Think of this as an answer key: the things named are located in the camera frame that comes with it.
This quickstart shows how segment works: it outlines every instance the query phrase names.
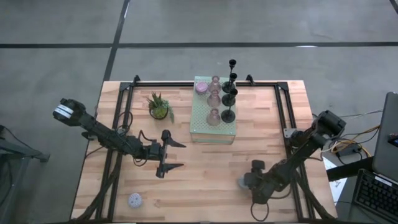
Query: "small ball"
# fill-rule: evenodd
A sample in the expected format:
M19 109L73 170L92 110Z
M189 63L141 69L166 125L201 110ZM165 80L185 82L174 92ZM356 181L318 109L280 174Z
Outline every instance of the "small ball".
M142 204L142 198L141 195L134 193L130 195L129 200L128 200L129 206L132 208L138 208Z

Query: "glass bottle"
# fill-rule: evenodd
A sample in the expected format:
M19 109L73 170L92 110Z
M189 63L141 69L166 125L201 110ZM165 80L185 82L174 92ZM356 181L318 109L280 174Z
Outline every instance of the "glass bottle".
M211 78L211 83L209 84L209 87L207 88L209 92L211 93L213 90L217 90L218 92L221 91L221 84L220 84L220 78L218 76L213 76Z
M207 98L207 104L212 108L215 108L221 104L221 98L218 96L219 91L211 91L210 96Z
M207 115L206 121L211 126L217 126L221 123L221 117L218 114L218 109L211 109L210 113Z

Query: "gray floor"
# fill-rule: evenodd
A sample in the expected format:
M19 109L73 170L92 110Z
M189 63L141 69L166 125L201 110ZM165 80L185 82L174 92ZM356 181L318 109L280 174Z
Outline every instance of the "gray floor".
M0 44L112 42L122 4L1 1ZM121 42L398 41L397 21L388 0L136 0ZM0 49L0 124L51 153L49 163L30 164L16 223L68 219L87 142L80 128L54 120L52 111L65 97L93 113L108 57L109 49ZM385 94L398 86L395 47L119 49L111 80L225 75L231 58L240 78L250 73L258 80L305 80L314 113L381 109ZM375 126L380 117L348 120L347 133ZM372 152L374 145L365 144ZM353 185L350 180L340 200L351 200ZM338 211L343 219L350 215L344 205Z

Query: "butcher block tabletop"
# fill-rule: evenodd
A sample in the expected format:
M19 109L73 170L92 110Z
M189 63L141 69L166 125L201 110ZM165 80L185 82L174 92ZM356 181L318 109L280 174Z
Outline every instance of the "butcher block tabletop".
M286 82L289 84L297 127L307 129L312 123L312 113L304 82ZM99 98L97 120L109 128L112 127L119 84L120 82L104 82ZM252 160L264 161L267 171L273 164L285 159L286 153L274 88L242 86L237 89L236 137L228 145L192 142L190 117L193 87L134 87L131 105L133 121L127 135L138 136L139 131L143 130L147 138L161 142L162 131L168 129L175 141L187 147L168 147L166 162L182 163L184 166L171 170L164 179L155 176L158 161L148 161L146 165L137 167L132 156L123 156L114 222L255 221L250 213L251 193L238 185L238 179L250 172ZM161 92L162 97L169 100L175 114L174 123L169 117L156 120L150 116L146 98L150 97L152 91ZM289 127L284 92L280 93ZM121 111L124 111L126 98L123 99ZM91 141L87 153L99 147L98 142ZM71 218L82 214L100 190L106 151L105 148L100 149L85 159ZM313 157L320 157L320 152L314 153ZM336 217L325 165L308 159L305 167L312 192L326 210ZM289 187L283 192L275 192L273 196L283 196L288 191ZM104 201L105 215L110 192L109 190ZM139 193L142 197L139 208L131 208L127 203L133 193ZM301 190L300 198L306 217L308 213ZM268 204L267 222L297 221L293 194L282 200L269 200ZM265 205L253 207L253 213L258 219L264 218L266 211Z

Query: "floor stripe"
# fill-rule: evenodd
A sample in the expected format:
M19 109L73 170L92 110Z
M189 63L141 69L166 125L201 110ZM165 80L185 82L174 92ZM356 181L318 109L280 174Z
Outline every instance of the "floor stripe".
M398 42L198 42L121 43L121 49L226 48L226 47L398 47Z
M109 54L108 63L106 64L103 81L109 81L109 79L111 78L113 63L114 63L114 59L116 57L116 52L118 51L120 36L122 35L123 25L124 25L124 21L126 20L126 15L127 15L127 10L128 10L129 4L130 4L130 0L124 0L122 11L120 12L118 28L116 29L116 33L115 33L114 39L113 39L111 53Z
M90 49L111 48L112 44L0 44L0 49Z
M390 0L392 7L396 10L396 13L398 13L398 3L397 0Z

